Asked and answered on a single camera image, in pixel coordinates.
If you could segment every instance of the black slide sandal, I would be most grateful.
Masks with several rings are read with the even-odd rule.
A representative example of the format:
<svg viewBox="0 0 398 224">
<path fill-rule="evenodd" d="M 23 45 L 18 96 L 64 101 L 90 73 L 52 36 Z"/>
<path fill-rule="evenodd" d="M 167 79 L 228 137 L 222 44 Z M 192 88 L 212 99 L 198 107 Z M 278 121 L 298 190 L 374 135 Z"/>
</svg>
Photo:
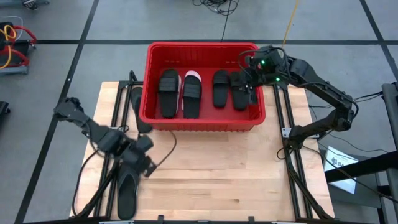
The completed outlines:
<svg viewBox="0 0 398 224">
<path fill-rule="evenodd" d="M 229 79 L 226 70 L 218 70 L 213 76 L 213 105 L 224 108 L 228 97 Z"/>
<path fill-rule="evenodd" d="M 199 118 L 201 101 L 201 78 L 195 71 L 188 71 L 184 78 L 182 109 L 184 118 Z"/>
<path fill-rule="evenodd" d="M 239 74 L 239 72 L 232 72 L 231 74 L 231 91 L 232 91 L 232 102 L 234 109 L 245 110 L 248 107 L 249 97 L 244 91 L 244 85 L 246 84 L 246 77 Z"/>
<path fill-rule="evenodd" d="M 152 131 L 152 126 L 142 122 L 139 117 L 139 107 L 141 103 L 141 95 L 142 95 L 142 88 L 135 87 L 130 92 L 130 102 L 132 109 L 134 110 L 134 114 L 136 115 L 136 123 L 138 132 L 141 134 L 146 134 Z"/>
<path fill-rule="evenodd" d="M 177 113 L 181 89 L 181 77 L 174 69 L 166 70 L 159 82 L 160 112 L 164 118 L 173 118 Z"/>
<path fill-rule="evenodd" d="M 130 220 L 137 212 L 139 176 L 128 165 L 121 164 L 118 173 L 118 217 Z"/>
</svg>

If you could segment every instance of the cable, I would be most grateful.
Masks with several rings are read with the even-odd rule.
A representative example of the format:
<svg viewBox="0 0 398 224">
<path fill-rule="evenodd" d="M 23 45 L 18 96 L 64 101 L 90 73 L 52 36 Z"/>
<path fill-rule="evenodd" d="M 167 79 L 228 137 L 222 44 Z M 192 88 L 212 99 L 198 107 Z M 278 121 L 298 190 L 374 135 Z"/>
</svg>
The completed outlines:
<svg viewBox="0 0 398 224">
<path fill-rule="evenodd" d="M 99 149 L 96 149 L 87 159 L 86 161 L 83 163 L 83 165 L 80 168 L 78 177 L 77 177 L 77 183 L 76 183 L 76 188 L 75 188 L 75 193 L 73 194 L 73 200 L 72 200 L 72 212 L 74 214 L 74 216 L 77 216 L 77 212 L 75 209 L 75 200 L 76 200 L 76 195 L 77 192 L 79 190 L 79 184 L 80 184 L 80 178 L 81 178 L 81 174 L 83 173 L 83 169 L 85 168 L 87 162 L 98 152 Z"/>
<path fill-rule="evenodd" d="M 287 28 L 286 28 L 286 32 L 285 32 L 285 36 L 284 36 L 284 41 L 283 41 L 283 43 L 282 43 L 282 48 L 285 47 L 285 42 L 286 42 L 287 34 L 289 33 L 290 26 L 292 25 L 292 22 L 293 22 L 294 14 L 296 13 L 297 6 L 299 6 L 299 2 L 300 2 L 299 0 L 296 0 L 296 3 L 295 3 L 295 5 L 294 5 L 292 15 L 290 16 L 289 24 L 287 25 Z"/>
<path fill-rule="evenodd" d="M 232 1 L 229 1 L 229 6 L 228 6 L 228 12 L 229 12 L 229 9 L 231 9 L 231 3 L 232 3 Z M 223 42 L 223 39 L 224 39 L 224 34 L 225 34 L 225 29 L 226 29 L 226 23 L 228 22 L 228 16 L 229 16 L 229 14 L 227 14 L 226 15 L 226 19 L 225 19 L 225 24 L 224 24 L 224 31 L 223 31 L 223 36 L 221 37 L 221 43 Z"/>
<path fill-rule="evenodd" d="M 355 98 L 354 100 L 356 101 L 356 100 L 359 100 L 359 99 L 362 99 L 362 98 L 367 98 L 367 97 L 375 96 L 375 95 L 376 95 L 376 96 L 380 96 L 381 94 L 383 94 L 382 91 L 377 92 L 377 93 L 372 93 L 372 94 L 364 95 L 364 96 L 360 96 L 360 97 Z"/>
<path fill-rule="evenodd" d="M 94 150 L 94 152 L 93 152 L 89 157 L 87 157 L 86 161 L 85 161 L 85 162 L 83 163 L 83 165 L 81 166 L 80 171 L 79 171 L 79 174 L 78 174 L 78 177 L 77 177 L 77 183 L 76 183 L 76 187 L 75 187 L 75 193 L 73 194 L 73 200 L 72 200 L 72 212 L 73 212 L 74 216 L 77 216 L 77 212 L 76 212 L 76 210 L 75 210 L 75 200 L 76 200 L 77 192 L 78 192 L 78 190 L 79 190 L 79 184 L 80 184 L 81 174 L 83 173 L 83 169 L 85 168 L 87 162 L 88 162 L 92 157 L 94 157 L 95 154 L 99 155 L 101 158 L 104 158 L 104 155 L 100 154 L 100 150 L 97 149 L 97 148 L 94 146 L 94 144 L 93 144 L 93 139 L 91 138 L 91 129 L 90 129 L 90 126 L 89 126 L 88 124 L 86 124 L 86 127 L 87 127 L 88 142 L 90 143 L 91 148 Z M 129 131 L 129 130 L 130 130 L 130 126 L 125 125 L 125 126 L 124 126 L 124 132 L 126 133 L 126 132 Z"/>
<path fill-rule="evenodd" d="M 374 96 L 374 97 L 370 97 L 370 98 L 365 99 L 365 100 L 358 100 L 358 101 L 355 101 L 355 102 L 360 103 L 360 102 L 368 101 L 368 100 L 371 100 L 371 99 L 375 99 L 376 97 L 379 97 L 381 95 L 382 95 L 382 93 L 380 95 L 377 95 L 377 96 Z"/>
<path fill-rule="evenodd" d="M 284 160 L 284 159 L 286 159 L 286 156 L 285 157 L 279 157 L 279 153 L 281 152 L 281 150 L 283 150 L 283 147 L 282 148 L 280 148 L 277 152 L 276 152 L 276 157 L 278 158 L 278 159 L 280 159 L 280 160 Z M 289 156 L 291 155 L 291 153 L 293 152 L 293 149 L 291 149 L 291 150 L 289 150 Z"/>
<path fill-rule="evenodd" d="M 333 138 L 337 138 L 337 139 L 340 139 L 340 140 L 344 141 L 345 143 L 349 144 L 350 146 L 353 146 L 355 149 L 357 149 L 357 150 L 359 150 L 359 151 L 363 151 L 363 152 L 377 152 L 377 151 L 382 151 L 382 152 L 388 153 L 387 151 L 385 151 L 385 150 L 383 150 L 383 149 L 374 149 L 374 150 L 364 150 L 364 149 L 360 149 L 360 148 L 354 146 L 353 144 L 351 144 L 349 141 L 347 141 L 347 140 L 345 140 L 345 139 L 342 139 L 342 138 L 340 138 L 340 137 L 338 137 L 338 136 L 334 136 L 334 135 L 332 135 L 332 134 L 331 134 L 330 136 L 333 137 Z"/>
<path fill-rule="evenodd" d="M 7 28 L 10 28 L 10 30 L 12 30 L 12 32 L 14 33 L 14 35 L 12 35 L 12 36 L 9 35 L 9 34 L 8 34 L 8 31 L 7 31 Z M 12 26 L 10 26 L 10 25 L 5 25 L 5 26 L 4 26 L 4 31 L 0 29 L 0 32 L 4 34 L 4 36 L 5 36 L 5 38 L 6 38 L 6 42 L 8 42 L 8 40 L 9 40 L 8 38 L 13 39 L 13 38 L 16 38 L 16 37 L 17 37 L 17 32 L 16 32 L 16 31 L 14 30 L 14 28 L 12 28 Z M 6 62 L 2 67 L 0 67 L 0 69 L 6 68 L 6 67 L 10 64 L 10 62 L 11 62 L 11 58 L 12 58 L 11 46 L 10 46 L 10 45 L 7 45 L 7 47 L 8 47 L 8 59 L 7 59 L 7 62 Z"/>
<path fill-rule="evenodd" d="M 352 102 L 352 104 L 354 104 L 354 106 L 355 106 L 355 108 L 356 108 L 356 110 L 355 110 L 355 113 L 354 113 L 354 116 L 353 116 L 353 119 L 356 117 L 356 115 L 358 115 L 358 112 L 359 112 L 359 106 L 358 106 L 358 104 L 355 102 L 355 101 L 353 101 L 353 100 L 349 100 L 350 102 Z"/>
<path fill-rule="evenodd" d="M 313 113 L 315 119 L 318 121 L 317 114 L 315 113 L 314 109 L 313 109 L 313 108 L 310 108 L 310 109 L 312 110 L 312 113 Z M 383 149 L 374 149 L 374 150 L 364 150 L 364 149 L 360 149 L 360 148 L 354 146 L 352 143 L 350 143 L 349 141 L 347 141 L 347 140 L 345 140 L 345 139 L 343 139 L 343 138 L 340 138 L 340 137 L 338 137 L 338 136 L 334 136 L 334 135 L 332 135 L 332 134 L 330 134 L 330 133 L 328 133 L 328 134 L 329 134 L 331 137 L 333 137 L 333 138 L 337 138 L 337 139 L 340 139 L 340 140 L 344 141 L 345 143 L 349 144 L 350 146 L 354 147 L 355 149 L 357 149 L 357 150 L 359 150 L 359 151 L 363 151 L 363 152 L 377 152 L 377 151 L 382 151 L 382 152 L 388 153 L 387 151 L 385 151 L 385 150 L 383 150 Z"/>
<path fill-rule="evenodd" d="M 321 145 L 322 147 L 324 147 L 325 149 L 328 149 L 325 145 L 323 145 L 323 144 L 321 144 L 319 142 L 318 142 L 318 144 Z M 344 155 L 338 154 L 337 152 L 333 152 L 332 150 L 330 150 L 330 152 L 333 153 L 336 156 L 341 156 L 341 157 L 344 157 L 344 158 L 347 158 L 347 159 L 353 159 L 353 158 L 351 158 L 349 156 L 344 156 Z"/>
<path fill-rule="evenodd" d="M 18 18 L 19 20 L 21 20 L 21 27 L 24 26 L 24 20 L 23 20 L 21 17 L 19 17 L 19 16 L 3 16 L 3 18 Z M 19 40 L 19 39 L 20 39 L 20 37 L 22 36 L 22 33 L 23 33 L 23 32 L 24 32 L 24 30 L 21 29 L 21 32 L 19 33 L 19 35 L 18 35 L 18 37 L 17 37 L 16 40 Z"/>
<path fill-rule="evenodd" d="M 221 7 L 224 3 L 226 3 L 227 1 L 229 1 L 228 10 L 220 9 L 220 7 Z M 235 3 L 235 7 L 234 7 L 233 9 L 231 9 L 231 3 L 232 3 L 232 2 Z M 193 4 L 194 6 L 202 6 L 202 5 L 204 5 L 204 6 L 206 6 L 207 9 L 209 9 L 211 12 L 220 14 L 220 15 L 222 15 L 222 16 L 229 16 L 229 15 L 231 15 L 231 14 L 236 10 L 236 8 L 238 7 L 238 3 L 239 3 L 239 0 L 237 0 L 237 1 L 235 1 L 235 0 L 200 0 L 200 3 L 199 3 L 199 4 L 195 4 L 195 0 L 192 0 L 192 4 Z"/>
<path fill-rule="evenodd" d="M 378 93 L 372 93 L 372 94 L 360 96 L 360 97 L 355 98 L 354 102 L 360 103 L 360 102 L 368 101 L 368 100 L 371 100 L 371 99 L 375 99 L 376 97 L 381 96 L 381 95 L 382 95 L 382 92 L 380 91 Z M 371 98 L 368 98 L 368 99 L 365 99 L 365 100 L 359 100 L 359 99 L 367 98 L 367 97 L 370 97 L 370 96 L 374 96 L 374 97 L 371 97 Z M 326 105 L 326 106 L 309 105 L 309 107 L 310 108 L 331 108 L 332 105 Z"/>
<path fill-rule="evenodd" d="M 345 171 L 341 170 L 340 168 L 338 168 L 337 166 L 335 166 L 335 165 L 334 165 L 332 162 L 330 162 L 324 155 L 322 155 L 322 153 L 318 152 L 317 150 L 311 149 L 311 148 L 309 148 L 309 147 L 307 147 L 307 146 L 303 146 L 303 147 L 306 148 L 306 149 L 308 149 L 308 150 L 310 150 L 310 151 L 316 152 L 317 154 L 319 154 L 319 156 L 320 156 L 323 160 L 327 161 L 327 163 L 329 163 L 331 166 L 333 166 L 337 171 L 341 172 L 342 174 L 344 174 L 344 175 L 347 176 L 348 178 L 352 179 L 352 180 L 355 181 L 356 183 L 362 185 L 363 187 L 366 187 L 367 189 L 369 189 L 370 191 L 374 192 L 374 193 L 377 194 L 378 196 L 384 197 L 385 199 L 388 199 L 388 200 L 390 200 L 390 201 L 392 201 L 392 202 L 394 202 L 394 203 L 398 203 L 397 200 L 395 200 L 395 199 L 393 199 L 393 198 L 390 198 L 389 196 L 387 196 L 387 195 L 385 195 L 385 194 L 383 194 L 383 193 L 381 193 L 381 192 L 378 192 L 377 190 L 373 190 L 372 188 L 370 188 L 370 187 L 367 186 L 366 184 L 364 184 L 364 183 L 362 183 L 362 182 L 356 180 L 354 177 L 352 177 L 351 175 L 347 174 L 347 172 L 345 172 Z"/>
<path fill-rule="evenodd" d="M 170 150 L 170 152 L 157 164 L 157 166 L 162 165 L 162 163 L 171 155 L 171 153 L 173 153 L 175 147 L 177 146 L 177 137 L 175 137 L 175 134 L 170 131 L 170 133 L 172 134 L 173 138 L 174 138 L 174 146 L 172 148 L 172 150 Z"/>
</svg>

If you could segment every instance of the floor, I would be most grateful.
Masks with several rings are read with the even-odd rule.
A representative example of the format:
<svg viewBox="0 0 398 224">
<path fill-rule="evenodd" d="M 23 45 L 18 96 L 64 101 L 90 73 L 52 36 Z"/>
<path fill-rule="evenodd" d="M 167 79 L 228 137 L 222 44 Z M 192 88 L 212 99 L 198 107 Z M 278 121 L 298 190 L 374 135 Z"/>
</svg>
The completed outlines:
<svg viewBox="0 0 398 224">
<path fill-rule="evenodd" d="M 228 17 L 224 40 L 281 44 L 294 2 L 241 0 Z M 380 91 L 398 76 L 393 59 L 398 57 L 397 7 L 395 0 L 301 0 L 285 49 L 353 97 Z M 50 0 L 37 11 L 0 8 L 0 21 L 5 21 L 2 16 L 23 18 L 40 44 L 30 56 L 27 76 L 0 77 L 0 100 L 8 101 L 12 110 L 0 129 L 1 223 L 69 215 L 86 138 L 74 126 L 52 120 L 61 96 L 78 97 L 92 116 L 101 82 L 125 80 L 132 69 L 143 79 L 151 42 L 218 41 L 226 22 L 225 16 L 187 0 Z M 325 104 L 311 93 L 307 96 L 312 105 Z M 365 150 L 394 150 L 383 101 L 359 106 L 351 130 L 335 136 Z M 326 109 L 315 112 L 318 117 L 327 114 Z M 358 151 L 333 137 L 322 142 L 350 154 L 379 154 Z M 338 202 L 333 206 L 342 220 L 378 222 L 375 209 Z M 392 212 L 389 221 L 396 223 Z"/>
</svg>

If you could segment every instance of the paper sign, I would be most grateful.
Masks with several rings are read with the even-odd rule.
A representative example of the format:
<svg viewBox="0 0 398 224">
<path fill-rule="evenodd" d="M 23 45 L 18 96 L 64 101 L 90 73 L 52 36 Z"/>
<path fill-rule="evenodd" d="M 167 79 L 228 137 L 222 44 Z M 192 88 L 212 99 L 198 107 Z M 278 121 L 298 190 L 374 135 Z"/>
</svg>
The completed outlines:
<svg viewBox="0 0 398 224">
<path fill-rule="evenodd" d="M 343 152 L 340 152 L 339 150 L 337 150 L 333 147 L 330 147 L 330 146 L 328 147 L 328 150 L 326 152 L 326 159 L 329 162 L 333 163 L 333 165 L 335 165 L 338 168 L 358 162 L 357 159 L 355 159 Z M 335 168 L 330 163 L 325 161 L 323 169 L 324 169 L 324 171 L 328 171 L 328 170 L 332 170 Z M 345 190 L 351 194 L 355 194 L 356 182 L 352 179 L 340 180 L 340 181 L 332 182 L 329 184 L 334 185 L 335 187 L 338 187 L 341 190 Z"/>
</svg>

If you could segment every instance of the butcher block table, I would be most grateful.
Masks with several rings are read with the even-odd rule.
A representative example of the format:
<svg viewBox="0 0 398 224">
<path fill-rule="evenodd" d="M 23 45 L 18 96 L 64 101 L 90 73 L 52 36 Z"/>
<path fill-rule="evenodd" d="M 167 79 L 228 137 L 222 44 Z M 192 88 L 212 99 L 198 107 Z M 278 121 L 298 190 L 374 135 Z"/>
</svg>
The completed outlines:
<svg viewBox="0 0 398 224">
<path fill-rule="evenodd" d="M 102 83 L 93 118 L 97 123 L 111 124 L 117 90 L 118 82 Z M 118 125 L 125 95 L 123 93 Z M 295 124 L 311 123 L 304 89 L 289 86 L 289 96 Z M 248 216 L 254 216 L 256 221 L 294 221 L 287 169 L 285 162 L 276 157 L 282 141 L 272 87 L 264 87 L 264 100 L 266 119 L 248 132 L 174 131 L 177 137 L 174 152 L 148 179 L 141 178 L 134 219 L 157 220 L 158 215 L 164 215 L 165 220 L 243 221 L 248 220 Z M 283 100 L 282 109 L 285 125 L 289 126 Z M 126 134 L 136 138 L 136 119 L 131 107 L 127 125 L 130 130 Z M 149 136 L 154 147 L 148 154 L 158 163 L 173 147 L 174 138 L 168 131 L 156 130 Z M 313 139 L 306 140 L 304 145 L 318 149 Z M 92 153 L 93 149 L 87 144 L 84 160 Z M 309 191 L 334 217 L 321 157 L 304 149 L 301 155 Z M 102 165 L 103 158 L 98 155 L 87 163 L 76 196 L 77 212 L 97 190 Z M 108 190 L 103 195 L 100 215 L 105 215 Z M 301 216 L 305 217 L 298 187 L 297 197 Z M 118 219 L 117 194 L 111 218 Z"/>
</svg>

